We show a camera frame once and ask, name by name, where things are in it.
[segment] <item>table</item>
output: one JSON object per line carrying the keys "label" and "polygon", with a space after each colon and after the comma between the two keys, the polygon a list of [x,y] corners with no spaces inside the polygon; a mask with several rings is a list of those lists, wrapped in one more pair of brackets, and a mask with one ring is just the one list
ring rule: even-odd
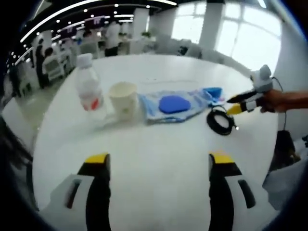
{"label": "table", "polygon": [[[107,93],[118,81],[136,83],[139,93],[223,87],[226,98],[248,90],[239,72],[189,57],[128,55],[93,61]],[[205,112],[181,124],[146,125],[142,111],[133,121],[95,127],[75,89],[75,69],[51,102],[38,133],[33,185],[39,209],[69,174],[93,154],[111,154],[112,230],[207,230],[210,224],[208,153],[230,154],[249,179],[262,184],[272,159],[278,118],[259,110],[235,117],[239,130],[213,132]],[[107,108],[111,103],[106,99]]]}

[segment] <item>black cord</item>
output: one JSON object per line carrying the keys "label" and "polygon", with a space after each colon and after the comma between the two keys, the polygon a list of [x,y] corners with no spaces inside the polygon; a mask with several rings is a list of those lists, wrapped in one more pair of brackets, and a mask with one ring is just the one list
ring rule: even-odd
{"label": "black cord", "polygon": [[[222,109],[224,109],[224,111],[215,110],[214,109],[215,107],[221,107]],[[222,125],[220,125],[215,119],[216,116],[224,117],[229,123],[228,127],[226,128],[226,127],[223,127]],[[211,108],[210,113],[206,117],[206,121],[207,121],[207,124],[209,125],[209,127],[214,132],[216,132],[217,134],[222,135],[222,136],[229,135],[232,131],[232,127],[237,128],[237,126],[235,125],[235,122],[234,122],[234,118],[232,116],[228,115],[227,110],[223,106],[220,106],[220,105],[213,106]]]}
{"label": "black cord", "polygon": [[[272,77],[274,80],[276,80],[276,82],[279,84],[281,91],[283,92],[283,87],[280,84],[279,80],[276,77]],[[283,130],[285,130],[285,125],[287,123],[287,112],[284,112],[284,125],[283,125]]]}

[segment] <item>white round table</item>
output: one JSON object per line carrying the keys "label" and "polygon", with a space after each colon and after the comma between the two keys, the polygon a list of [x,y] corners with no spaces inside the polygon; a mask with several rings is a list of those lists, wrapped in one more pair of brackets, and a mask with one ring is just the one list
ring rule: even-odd
{"label": "white round table", "polygon": [[[129,55],[93,61],[103,90],[118,81],[137,84],[138,93],[222,87],[226,98],[252,88],[239,72],[194,58]],[[262,184],[276,141],[276,114],[258,109],[235,116],[239,130],[220,136],[205,112],[180,124],[147,125],[138,109],[133,121],[95,127],[80,105],[75,70],[63,83],[38,133],[33,185],[39,209],[90,155],[111,155],[110,224],[112,230],[207,230],[209,152],[224,151],[250,180]],[[106,98],[107,108],[111,108]]]}

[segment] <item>bottle cap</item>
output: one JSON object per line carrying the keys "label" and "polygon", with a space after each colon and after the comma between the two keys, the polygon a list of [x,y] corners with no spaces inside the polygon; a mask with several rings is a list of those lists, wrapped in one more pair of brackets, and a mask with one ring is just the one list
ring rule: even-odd
{"label": "bottle cap", "polygon": [[76,61],[77,67],[83,69],[92,66],[92,57],[93,55],[91,53],[78,55]]}

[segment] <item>plastic water bottle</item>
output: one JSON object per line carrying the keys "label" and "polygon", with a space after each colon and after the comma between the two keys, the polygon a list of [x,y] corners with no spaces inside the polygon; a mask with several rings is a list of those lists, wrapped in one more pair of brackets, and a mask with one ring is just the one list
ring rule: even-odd
{"label": "plastic water bottle", "polygon": [[77,57],[76,89],[82,107],[89,112],[92,119],[104,120],[106,110],[103,107],[101,80],[92,67],[92,54],[81,54]]}

